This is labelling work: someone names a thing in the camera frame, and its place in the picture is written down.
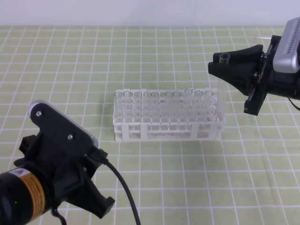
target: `clear plastic tube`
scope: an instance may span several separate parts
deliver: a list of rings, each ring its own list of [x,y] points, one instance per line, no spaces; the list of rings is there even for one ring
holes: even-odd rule
[[[223,52],[220,54],[220,63],[228,64],[230,60],[230,54],[228,52]]]
[[[181,103],[179,121],[184,123],[188,121],[189,115],[191,114],[191,100],[193,97],[193,90],[186,89],[184,91],[183,101]],[[179,126],[180,130],[186,129],[185,125]]]
[[[114,101],[116,103],[116,122],[120,123],[123,122],[123,98],[122,92],[115,92],[114,94]]]
[[[135,122],[142,121],[142,93],[137,91],[135,93]]]
[[[132,122],[132,104],[131,104],[131,93],[130,91],[123,92],[123,102],[125,107],[125,122]]]
[[[151,118],[151,92],[146,91],[143,98],[142,107],[143,122],[150,122]]]
[[[151,115],[152,115],[152,122],[159,123],[159,93],[153,92],[151,93]],[[153,130],[159,130],[158,126],[152,126]]]
[[[207,90],[207,91],[205,92],[205,97],[204,97],[204,107],[203,107],[204,120],[207,119],[207,114],[210,112],[212,96],[213,96],[212,91]]]
[[[202,109],[202,91],[197,90],[194,95],[193,100],[193,113],[191,113],[191,122],[196,122],[198,120],[198,116],[201,117],[201,109]]]
[[[170,122],[170,111],[171,111],[171,106],[172,106],[172,96],[173,93],[170,91],[167,91],[165,93],[165,98],[164,98],[164,105],[163,105],[163,111],[162,111],[162,122]],[[162,126],[162,129],[167,130],[169,126]]]
[[[173,96],[172,96],[172,106],[171,106],[171,111],[170,111],[170,121],[172,123],[177,123],[178,122],[178,116],[180,112],[180,92],[179,91],[174,91]],[[177,125],[172,125],[170,126],[171,130],[176,130]]]

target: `orange label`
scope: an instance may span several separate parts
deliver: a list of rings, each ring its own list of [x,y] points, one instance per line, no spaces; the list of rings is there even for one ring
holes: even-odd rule
[[[43,187],[36,176],[33,175],[30,171],[23,168],[17,168],[10,171],[10,173],[19,177],[30,192],[33,205],[31,220],[34,220],[35,218],[41,216],[45,210],[45,194]]]

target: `cable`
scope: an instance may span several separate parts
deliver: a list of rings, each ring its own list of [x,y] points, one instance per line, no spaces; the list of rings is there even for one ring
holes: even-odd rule
[[[300,111],[300,108],[298,107],[298,106],[296,106],[292,101],[291,101],[291,99],[290,98],[288,98],[289,100],[290,100],[290,102],[291,102],[291,104],[297,109],[297,110],[299,110]]]
[[[129,202],[130,202],[130,205],[131,205],[131,208],[132,208],[132,211],[133,211],[133,215],[135,217],[136,225],[141,225],[139,214],[136,210],[135,202],[133,200],[133,197],[130,193],[130,190],[129,190],[126,182],[122,178],[121,174],[117,171],[117,169],[110,162],[108,162],[108,160],[106,158],[103,158],[103,160],[104,160],[103,164],[107,165],[107,167],[111,169],[111,171],[116,175],[116,177],[119,179],[120,183],[122,184],[122,186],[123,186],[123,188],[124,188],[124,190],[127,194],[127,197],[129,199]]]

